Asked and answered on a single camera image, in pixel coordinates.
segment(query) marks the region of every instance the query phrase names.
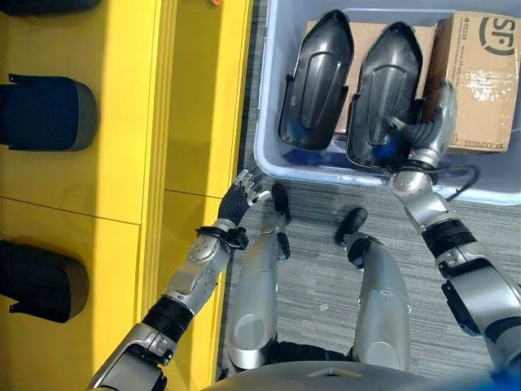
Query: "yellow cabinet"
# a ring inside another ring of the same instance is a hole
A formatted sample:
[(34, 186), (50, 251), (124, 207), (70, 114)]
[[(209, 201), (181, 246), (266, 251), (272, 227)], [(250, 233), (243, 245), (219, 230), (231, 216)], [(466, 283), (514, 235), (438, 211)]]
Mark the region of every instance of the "yellow cabinet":
[[(88, 85), (101, 124), (80, 152), (0, 147), (0, 238), (80, 260), (86, 308), (65, 324), (8, 314), (0, 390), (83, 389), (211, 223), (234, 176), (252, 0), (101, 0), (73, 15), (0, 14), (8, 73)], [(215, 378), (224, 275), (166, 369), (169, 389)]]

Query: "grey carpet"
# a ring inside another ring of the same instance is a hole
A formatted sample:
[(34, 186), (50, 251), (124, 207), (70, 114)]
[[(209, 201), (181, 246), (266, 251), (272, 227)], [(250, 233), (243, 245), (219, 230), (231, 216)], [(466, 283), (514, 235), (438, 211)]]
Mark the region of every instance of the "grey carpet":
[[(256, 1), (253, 11), (239, 166), (252, 164), (266, 7), (267, 0)], [(269, 187), (273, 180), (266, 178), (264, 182)], [(278, 269), (279, 340), (348, 352), (357, 320), (361, 275), (347, 262), (345, 252), (335, 246), (333, 235), (346, 211), (363, 206), (369, 212), (363, 231), (389, 245), (409, 289), (411, 372), (446, 377), (492, 366), (483, 340), (464, 334), (454, 321), (440, 290), (444, 280), (434, 259), (391, 194), (300, 182), (284, 184), (293, 215), (287, 232), (292, 256), (279, 263)], [(521, 207), (458, 201), (453, 205), (475, 236), (521, 281)], [(272, 205), (266, 203), (243, 219), (251, 242), (258, 237), (262, 218), (270, 208)], [(228, 268), (219, 368), (230, 367), (225, 348), (226, 315), (233, 305), (243, 256), (237, 252)], [(321, 310), (324, 304), (327, 310)]]

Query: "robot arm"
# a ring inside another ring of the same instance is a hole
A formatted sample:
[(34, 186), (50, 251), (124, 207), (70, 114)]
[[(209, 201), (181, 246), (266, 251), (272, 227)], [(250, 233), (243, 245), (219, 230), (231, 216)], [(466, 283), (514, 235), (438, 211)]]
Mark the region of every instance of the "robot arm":
[(404, 128), (413, 150), (392, 175), (391, 187), (447, 279), (442, 290), (462, 330), (483, 336), (494, 364), (508, 367), (521, 354), (519, 285), (432, 189), (429, 171), (438, 168), (448, 148), (455, 108), (452, 86), (444, 82), (433, 121)]
[(258, 192), (253, 174), (243, 170), (223, 198), (218, 219), (197, 230), (184, 264), (160, 299), (134, 325), (89, 384), (89, 389), (162, 391), (167, 383), (159, 365), (169, 364), (191, 320), (208, 301), (218, 275), (236, 248), (246, 248), (238, 225), (246, 211), (269, 196)]

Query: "sf express logo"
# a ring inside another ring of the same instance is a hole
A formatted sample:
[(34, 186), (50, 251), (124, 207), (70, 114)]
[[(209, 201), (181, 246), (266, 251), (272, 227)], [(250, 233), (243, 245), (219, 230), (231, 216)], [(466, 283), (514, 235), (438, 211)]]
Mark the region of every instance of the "sf express logo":
[(481, 46), (494, 55), (512, 55), (514, 46), (515, 20), (484, 17), (479, 26)]

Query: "cardboard box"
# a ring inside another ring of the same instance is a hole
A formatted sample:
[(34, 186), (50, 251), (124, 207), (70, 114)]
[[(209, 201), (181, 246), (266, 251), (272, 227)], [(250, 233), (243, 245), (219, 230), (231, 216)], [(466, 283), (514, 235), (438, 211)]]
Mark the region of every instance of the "cardboard box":
[[(304, 33), (308, 33), (308, 31), (311, 30), (316, 23), (317, 21), (309, 21), (306, 24)], [(379, 38), (382, 31), (387, 27), (387, 24), (350, 22), (349, 26), (351, 27), (352, 39), (355, 47), (352, 56), (351, 68), (349, 69), (348, 77), (345, 82), (345, 85), (348, 87), (348, 96), (345, 99), (344, 107), (342, 108), (342, 113), (340, 114), (340, 118), (335, 129), (337, 134), (346, 134), (349, 105), (351, 104), (352, 96), (358, 91), (358, 81), (360, 78), (361, 66), (366, 59), (367, 52)], [(414, 26), (414, 32), (416, 39), (418, 40), (418, 44), (420, 45), (420, 49), (422, 49), (423, 55), (422, 74), (418, 82), (418, 89), (416, 93), (417, 98), (422, 98), (423, 87), (425, 86), (427, 79), (429, 60), (431, 58), (432, 45), (436, 35), (436, 26)]]
[(448, 78), (458, 98), (451, 148), (489, 152), (508, 148), (520, 47), (521, 20), (509, 16), (455, 12), (438, 24), (424, 117), (433, 113), (440, 79)]

